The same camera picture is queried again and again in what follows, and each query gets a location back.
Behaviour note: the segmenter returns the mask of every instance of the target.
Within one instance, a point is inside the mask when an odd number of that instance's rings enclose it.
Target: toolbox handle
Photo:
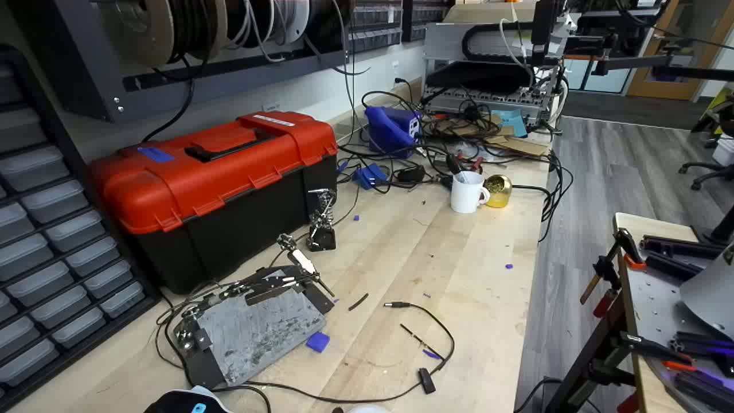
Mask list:
[[[211,162],[211,161],[218,161],[218,157],[222,157],[222,155],[244,151],[244,149],[249,149],[249,146],[253,146],[253,143],[260,143],[261,140],[268,140],[268,137],[274,137],[268,131],[255,127],[255,140],[244,142],[244,143],[236,143],[236,146],[227,146],[227,149],[220,149],[220,151],[211,151],[211,149],[194,142],[194,143],[188,143],[183,151],[186,151],[190,157],[199,161],[199,162]]]

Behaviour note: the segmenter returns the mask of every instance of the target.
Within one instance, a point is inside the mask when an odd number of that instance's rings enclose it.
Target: yellow object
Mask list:
[[[505,209],[510,203],[511,180],[507,177],[494,174],[484,180],[484,188],[490,189],[487,207]]]

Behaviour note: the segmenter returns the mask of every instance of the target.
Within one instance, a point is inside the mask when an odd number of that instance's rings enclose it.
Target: wooden floor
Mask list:
[[[585,307],[578,296],[597,254],[610,248],[615,211],[708,229],[734,207],[734,182],[714,179],[694,192],[696,170],[689,177],[680,174],[681,162],[712,157],[712,151],[694,142],[683,127],[581,117],[564,117],[560,127],[555,151],[577,174],[577,185],[560,203],[540,251],[518,400],[540,379],[564,375],[597,326],[592,304],[601,289]],[[555,384],[547,384],[525,410],[541,410],[554,390]],[[625,388],[597,390],[592,400],[601,410],[617,410],[625,394],[630,394]]]

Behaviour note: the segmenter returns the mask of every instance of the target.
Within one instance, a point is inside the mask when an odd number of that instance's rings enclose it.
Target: red toolbox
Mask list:
[[[336,188],[337,142],[299,112],[258,112],[97,161],[102,197],[177,293],[236,270],[308,221],[308,189]]]

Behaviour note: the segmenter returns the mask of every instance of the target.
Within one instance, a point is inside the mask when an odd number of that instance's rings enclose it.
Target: white mug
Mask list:
[[[460,171],[452,180],[452,209],[458,212],[475,212],[480,203],[490,201],[490,189],[477,171]]]

